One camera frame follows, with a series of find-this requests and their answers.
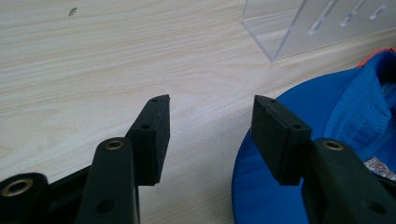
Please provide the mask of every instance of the transparent plastic holder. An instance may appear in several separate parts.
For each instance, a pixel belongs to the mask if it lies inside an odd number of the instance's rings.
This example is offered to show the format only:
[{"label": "transparent plastic holder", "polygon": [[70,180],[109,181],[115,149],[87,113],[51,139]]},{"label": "transparent plastic holder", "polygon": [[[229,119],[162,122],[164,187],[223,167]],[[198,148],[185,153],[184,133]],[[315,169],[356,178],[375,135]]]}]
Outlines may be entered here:
[{"label": "transparent plastic holder", "polygon": [[243,24],[271,60],[396,28],[396,0],[247,0]]}]

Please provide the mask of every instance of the black plastic part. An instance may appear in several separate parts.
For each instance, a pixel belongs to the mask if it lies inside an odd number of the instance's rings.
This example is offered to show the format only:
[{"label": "black plastic part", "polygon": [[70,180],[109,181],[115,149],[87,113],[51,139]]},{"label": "black plastic part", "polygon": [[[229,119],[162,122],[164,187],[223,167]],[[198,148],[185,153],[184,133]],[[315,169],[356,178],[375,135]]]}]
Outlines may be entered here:
[{"label": "black plastic part", "polygon": [[139,223],[134,154],[127,138],[96,149],[76,223]]},{"label": "black plastic part", "polygon": [[14,175],[0,183],[0,223],[39,223],[50,206],[44,175]]},{"label": "black plastic part", "polygon": [[336,142],[341,147],[334,150],[327,147],[329,142],[335,141],[315,141],[310,153],[328,201],[326,213],[318,222],[395,223],[396,202],[377,178],[350,147]]},{"label": "black plastic part", "polygon": [[43,223],[74,223],[91,166],[49,185],[51,204]]},{"label": "black plastic part", "polygon": [[160,182],[170,138],[169,95],[149,100],[125,137],[134,144],[134,168],[139,186]]},{"label": "black plastic part", "polygon": [[251,137],[280,185],[299,185],[301,150],[312,130],[276,100],[256,95]]}]

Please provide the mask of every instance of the black plastic bracket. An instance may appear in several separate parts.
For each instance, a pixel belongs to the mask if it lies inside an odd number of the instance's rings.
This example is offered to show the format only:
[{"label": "black plastic bracket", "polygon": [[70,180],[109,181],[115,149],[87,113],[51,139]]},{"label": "black plastic bracket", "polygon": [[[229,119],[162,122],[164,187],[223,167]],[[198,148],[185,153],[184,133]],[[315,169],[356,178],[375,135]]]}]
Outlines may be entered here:
[{"label": "black plastic bracket", "polygon": [[251,137],[280,185],[298,185],[311,223],[395,223],[395,185],[376,178],[347,145],[310,140],[280,102],[255,96]]}]

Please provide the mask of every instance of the blue cap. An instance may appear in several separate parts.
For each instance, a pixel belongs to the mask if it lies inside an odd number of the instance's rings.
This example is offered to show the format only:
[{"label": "blue cap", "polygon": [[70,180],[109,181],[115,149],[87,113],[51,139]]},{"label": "blue cap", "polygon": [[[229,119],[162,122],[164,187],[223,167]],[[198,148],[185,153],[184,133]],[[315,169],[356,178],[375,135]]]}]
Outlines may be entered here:
[{"label": "blue cap", "polygon": [[[396,53],[383,50],[360,67],[317,77],[277,98],[325,137],[350,145],[362,162],[377,157],[396,171]],[[301,186],[279,186],[249,132],[233,168],[235,223],[308,223]]]}]

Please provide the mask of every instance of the light wood grain surface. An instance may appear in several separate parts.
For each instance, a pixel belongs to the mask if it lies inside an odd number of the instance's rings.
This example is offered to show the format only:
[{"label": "light wood grain surface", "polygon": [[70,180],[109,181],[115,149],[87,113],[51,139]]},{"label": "light wood grain surface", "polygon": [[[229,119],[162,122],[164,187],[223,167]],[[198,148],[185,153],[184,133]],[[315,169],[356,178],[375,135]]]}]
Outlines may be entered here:
[{"label": "light wood grain surface", "polygon": [[0,180],[39,172],[53,182],[89,165],[149,98],[170,94],[163,178],[140,188],[142,223],[233,223],[253,96],[396,46],[387,32],[270,63],[241,24],[242,0],[0,3]]}]

